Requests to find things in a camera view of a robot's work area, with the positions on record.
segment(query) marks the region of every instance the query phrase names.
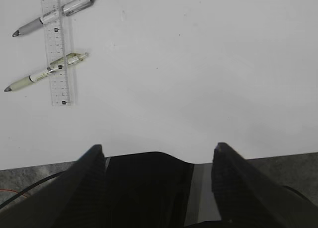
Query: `clear plastic ruler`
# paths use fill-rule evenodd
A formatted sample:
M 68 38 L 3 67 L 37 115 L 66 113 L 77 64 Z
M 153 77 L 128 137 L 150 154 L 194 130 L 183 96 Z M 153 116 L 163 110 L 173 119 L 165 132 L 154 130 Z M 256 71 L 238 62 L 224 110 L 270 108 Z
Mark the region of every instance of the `clear plastic ruler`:
M 53 106 L 71 106 L 73 104 L 70 86 L 70 76 L 65 52 L 65 29 L 61 0 L 41 0 L 42 17 L 52 15 L 55 20 L 44 25 L 45 49 L 47 65 L 57 59 L 64 58 L 59 70 L 49 75 Z

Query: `ballpoint pen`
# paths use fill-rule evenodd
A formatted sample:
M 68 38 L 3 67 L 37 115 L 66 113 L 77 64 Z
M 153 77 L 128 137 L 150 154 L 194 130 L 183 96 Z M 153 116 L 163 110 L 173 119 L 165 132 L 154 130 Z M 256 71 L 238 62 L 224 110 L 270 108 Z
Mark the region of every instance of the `ballpoint pen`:
M 88 57 L 88 53 L 79 54 L 79 53 L 70 53 L 67 54 L 67 61 L 68 65 L 76 65 L 80 62 L 82 62 L 86 57 Z M 20 79 L 14 83 L 12 83 L 10 86 L 8 86 L 4 91 L 16 91 L 20 90 L 28 85 L 34 84 L 35 82 L 48 77 L 50 74 L 57 73 L 61 70 L 59 65 L 64 63 L 64 58 L 57 59 L 56 61 L 52 62 L 48 68 L 46 68 L 43 71 L 31 74 L 29 76 L 26 76 L 23 79 Z
M 62 14 L 65 16 L 70 16 L 72 14 L 75 14 L 85 8 L 88 8 L 92 6 L 95 3 L 95 0 L 73 0 L 64 6 L 62 6 Z M 56 14 L 56 10 L 53 10 L 51 12 L 48 12 L 43 17 L 39 17 L 32 22 L 20 27 L 18 30 L 16 30 L 12 36 L 16 37 L 19 35 L 28 34 L 38 28 L 41 28 L 43 25 L 49 24 L 56 20 L 59 15 Z

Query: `white pen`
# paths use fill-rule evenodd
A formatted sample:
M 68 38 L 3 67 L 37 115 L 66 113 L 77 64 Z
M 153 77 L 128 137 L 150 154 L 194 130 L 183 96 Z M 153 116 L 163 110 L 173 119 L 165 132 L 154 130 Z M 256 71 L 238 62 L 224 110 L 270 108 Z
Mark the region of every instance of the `white pen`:
M 85 8 L 88 8 L 92 6 L 95 3 L 95 0 L 73 0 L 66 5 L 62 6 L 62 14 L 65 16 L 70 16 L 72 14 L 75 14 Z M 56 20 L 59 17 L 58 14 L 56 14 L 56 9 L 47 13 L 43 17 L 39 17 L 32 22 L 20 27 L 18 30 L 16 30 L 12 37 L 16 37 L 19 35 L 28 34 L 38 28 L 41 28 L 43 25 L 49 24 Z
M 67 56 L 68 60 L 68 66 L 76 65 L 80 62 L 82 62 L 86 57 L 88 57 L 88 53 L 79 54 L 79 53 L 70 53 Z M 57 73 L 61 70 L 59 65 L 64 63 L 64 58 L 60 58 L 50 64 L 48 68 L 46 68 L 43 71 L 31 74 L 29 76 L 26 76 L 23 79 L 20 79 L 14 83 L 12 83 L 10 86 L 8 86 L 4 91 L 16 91 L 20 90 L 28 85 L 34 84 L 35 82 L 42 80 L 43 78 L 46 78 L 49 76 L 49 74 Z

